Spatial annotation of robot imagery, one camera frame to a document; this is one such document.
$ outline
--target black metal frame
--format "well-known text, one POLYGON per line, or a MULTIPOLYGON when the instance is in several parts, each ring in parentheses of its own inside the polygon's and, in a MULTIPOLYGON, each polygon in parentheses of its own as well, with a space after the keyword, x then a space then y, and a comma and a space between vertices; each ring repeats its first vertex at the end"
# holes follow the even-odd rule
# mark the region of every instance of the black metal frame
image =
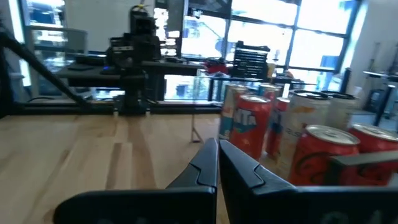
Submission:
MULTIPOLYGON (((273 23, 273 22, 262 21, 260 19, 253 19, 253 18, 250 18, 250 17, 232 15, 232 8, 231 8, 232 1, 233 0, 229 0, 228 1, 229 14, 201 10, 203 12, 203 15, 205 15, 205 16, 212 16, 212 17, 217 17, 217 18, 221 18, 221 19, 226 19, 226 21, 227 21, 225 35, 224 35, 224 41, 223 41, 223 48, 222 48, 222 53, 221 53, 222 57, 226 56, 226 46, 228 44, 229 28, 230 28, 230 25, 231 25, 232 21, 248 22, 248 23, 253 23, 253 24, 268 24, 268 25, 273 25, 273 26, 277 26, 277 27, 280 27, 280 28, 286 28, 286 29, 291 29, 292 30, 292 38, 290 40, 289 48, 287 50, 285 63, 284 63, 284 65, 279 65, 279 67, 284 68, 284 70, 298 69, 298 70, 309 70, 309 71, 317 71, 317 72, 333 72, 333 73, 340 73, 340 71, 342 69, 341 66, 343 64, 343 60, 344 60, 345 54, 347 52, 348 43, 350 41, 350 37, 351 37, 352 30, 353 30, 354 22, 355 22, 357 14, 358 14, 358 10, 359 10, 360 4, 362 2, 362 0, 355 0, 358 3, 355 4, 355 6, 354 6, 354 8, 353 8, 353 10, 351 12, 346 32, 344 34, 340 34, 340 33, 325 32, 325 31, 321 31, 321 30, 306 29, 306 28, 299 27, 298 26, 298 21, 299 21, 299 15, 300 15, 301 1, 299 2, 299 5, 297 7, 297 13, 296 13, 296 17, 295 17, 293 25, 278 24, 278 23, 273 23), (330 35, 330 36, 333 36, 333 37, 343 38, 344 39, 343 46, 341 48, 341 53, 340 53, 340 56, 338 57, 338 61, 337 61, 336 67, 334 69, 327 69, 327 68, 308 68, 308 67, 292 67, 292 66, 289 66, 290 58, 291 58, 292 50, 293 50, 293 42, 294 42, 295 33, 296 33, 297 30, 307 30, 307 31, 311 31, 311 32, 314 32, 314 33, 317 33, 317 34, 326 34, 326 35, 330 35)), ((159 4, 158 2, 155 3, 155 7, 167 9, 165 6, 166 6, 165 4, 159 4)), ((199 60, 199 58, 188 58, 188 59, 190 59, 190 60, 199 60)))

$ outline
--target wooden tabletop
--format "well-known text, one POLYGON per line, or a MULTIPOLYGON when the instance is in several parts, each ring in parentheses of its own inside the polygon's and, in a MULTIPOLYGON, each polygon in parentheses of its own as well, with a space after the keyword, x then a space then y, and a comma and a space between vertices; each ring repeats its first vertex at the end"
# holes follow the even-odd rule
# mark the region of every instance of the wooden tabletop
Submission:
MULTIPOLYGON (((218 116, 198 116, 213 126, 218 116)), ((51 223, 90 190, 164 189, 201 144, 189 115, 9 116, 0 120, 0 223, 51 223)), ((217 223, 228 223, 219 186, 217 223)))

